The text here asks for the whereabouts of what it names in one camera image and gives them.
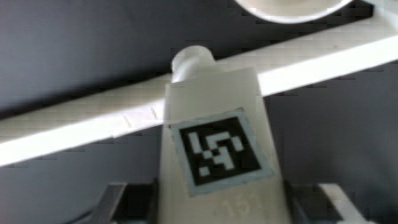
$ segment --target horizontal white bar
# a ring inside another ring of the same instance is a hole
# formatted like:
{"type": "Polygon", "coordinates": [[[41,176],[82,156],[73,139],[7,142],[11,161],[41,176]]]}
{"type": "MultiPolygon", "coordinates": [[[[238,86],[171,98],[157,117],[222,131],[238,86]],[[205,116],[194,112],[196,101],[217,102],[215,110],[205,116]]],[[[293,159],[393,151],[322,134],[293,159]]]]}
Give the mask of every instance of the horizontal white bar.
{"type": "MultiPolygon", "coordinates": [[[[329,29],[219,61],[224,70],[254,67],[263,96],[398,59],[396,15],[329,29]]],[[[171,75],[0,122],[0,166],[164,123],[171,75]]]]}

